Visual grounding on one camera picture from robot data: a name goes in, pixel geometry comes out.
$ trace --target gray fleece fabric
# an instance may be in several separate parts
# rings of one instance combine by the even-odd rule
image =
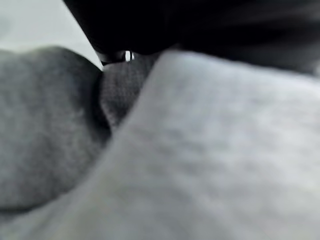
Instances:
[[[318,240],[320,85],[164,53],[85,180],[1,240]]]
[[[59,47],[0,52],[0,224],[68,192],[105,145],[90,106],[101,71]]]

